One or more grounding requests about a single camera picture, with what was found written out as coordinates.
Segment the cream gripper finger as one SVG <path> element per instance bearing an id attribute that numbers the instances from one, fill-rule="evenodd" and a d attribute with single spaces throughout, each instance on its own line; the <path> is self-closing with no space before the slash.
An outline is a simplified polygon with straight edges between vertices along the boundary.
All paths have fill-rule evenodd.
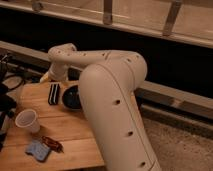
<path id="1" fill-rule="evenodd" d="M 40 83 L 48 82 L 49 81 L 49 74 L 48 72 L 45 73 L 41 78 L 40 78 Z"/>

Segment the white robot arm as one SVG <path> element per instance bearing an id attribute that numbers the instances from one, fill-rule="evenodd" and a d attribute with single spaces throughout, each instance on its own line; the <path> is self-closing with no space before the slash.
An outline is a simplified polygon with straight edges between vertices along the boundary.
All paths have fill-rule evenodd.
<path id="1" fill-rule="evenodd" d="M 80 103 L 108 171 L 162 171 L 132 100 L 147 75 L 139 53 L 79 51 L 67 43 L 50 48 L 48 58 L 51 65 L 42 81 L 65 81 L 70 67 L 81 71 Z"/>

